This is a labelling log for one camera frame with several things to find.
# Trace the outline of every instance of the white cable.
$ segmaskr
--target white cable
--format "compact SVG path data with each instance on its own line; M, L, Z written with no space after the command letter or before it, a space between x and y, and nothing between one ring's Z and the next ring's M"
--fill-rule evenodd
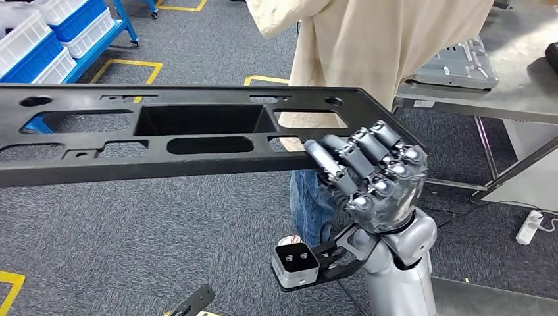
M539 212L542 212L542 213L549 213L549 214L558 216L558 213L553 212L553 211L548 211L548 210L546 210L546 209L541 209ZM551 220L550 220L550 223L552 224L552 229L546 229L546 228L544 228L544 227L542 227L542 226L540 226L540 225L537 225L537 228L540 229L540 230L542 230L542 231L544 231L544 232L553 232L554 230L556 230L556 227L554 227L554 222L555 222L555 221L558 222L558 219L554 218L554 219L551 219Z

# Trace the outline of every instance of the white storage bin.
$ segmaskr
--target white storage bin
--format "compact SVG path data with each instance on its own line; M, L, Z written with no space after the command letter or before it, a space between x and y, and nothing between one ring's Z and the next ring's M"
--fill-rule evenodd
M47 24L58 25L87 0L34 0L31 5L41 11Z
M62 43L74 58L82 58L112 27L114 20L107 8L71 42Z
M70 51L64 49L56 56L43 72L33 80L34 84L61 84L62 81L74 70L76 61L70 56Z
M13 28L8 35L5 29ZM0 78L40 43L51 28L26 3L0 2Z

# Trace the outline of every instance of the black cable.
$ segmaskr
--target black cable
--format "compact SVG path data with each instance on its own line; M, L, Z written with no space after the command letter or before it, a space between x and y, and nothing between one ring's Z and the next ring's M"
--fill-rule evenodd
M449 205L449 207L453 208L453 202L448 197L445 197L443 194L441 194L439 192L432 192L431 194L433 196L441 197Z
M517 201L511 201L511 200L504 200L504 201L497 201L497 202L487 202L487 203L485 203L485 204L482 204L482 205L473 207L472 209L470 209L470 210L468 210L468 211L466 211L466 212L464 212L464 213L459 214L459 216L457 216L457 217L455 217L455 218L451 218L451 219L447 220L446 222L444 222L444 223L438 225L438 229L440 229L441 227L444 227L444 226L446 226L446 225L452 223L455 219L458 219L458 218L463 217L463 216L470 215L471 213L475 212L477 209L481 209L481 208L483 208L483 207L485 207L485 206L494 205L494 204L501 204L501 203L514 203L515 206L519 206L519 207L532 207L532 208L536 209L537 211L543 211L543 209L541 209L540 207L538 207L538 206L536 206L536 205L532 205L532 204L529 204L529 203L523 203L523 202L517 202ZM446 210L442 210L442 209L432 209L432 208L430 208L430 207L424 207L424 208L425 208L425 209L429 209L429 210L431 210L431 211L442 211L442 212L447 212Z
M339 286L341 287L341 289L343 290L343 292L345 292L345 294L347 294L347 297L349 298L349 300L351 300L351 302L353 302L353 304L355 304L355 307L364 315L364 316L370 316L370 314L368 314L366 312L366 310L361 306L361 304L359 304L359 302L357 302L357 300L349 293L349 290L347 290L347 288L343 285L343 283L341 283L341 280L337 280L337 284L339 284Z

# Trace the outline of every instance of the gray carpet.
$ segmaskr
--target gray carpet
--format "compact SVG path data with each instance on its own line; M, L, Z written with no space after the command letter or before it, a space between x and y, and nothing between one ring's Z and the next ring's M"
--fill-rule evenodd
M110 58L163 63L155 84L242 84L250 74L288 77L295 29L264 40L244 3L208 0L199 13L161 10L158 20L150 19L141 1L125 5L140 47L130 48L129 38L120 36L81 82L89 82ZM113 65L101 82L140 84L149 72ZM431 175L488 180L472 118L420 110L398 116L429 145ZM107 124L106 118L79 117L49 122L60 131ZM515 161L503 125L490 119L485 126L503 170ZM31 154L10 153L3 160ZM294 232L289 176L271 172L0 189L0 270L26 275L9 315L162 315L204 283L217 292L208 310L221 315L358 315L337 284L291 294L275 284L270 249ZM420 206L439 224L453 220L440 229L432 249L434 275L558 298L553 277L558 234L538 232L531 245L520 246L514 236L528 210L487 205L468 213L477 206L468 202L470 193L425 189ZM336 230L346 222L340 215ZM365 305L363 282L355 275L344 283Z

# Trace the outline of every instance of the white sticker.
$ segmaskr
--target white sticker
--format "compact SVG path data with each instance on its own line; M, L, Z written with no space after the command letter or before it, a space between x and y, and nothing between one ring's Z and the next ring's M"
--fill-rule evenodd
M415 107L433 107L434 101L415 100Z

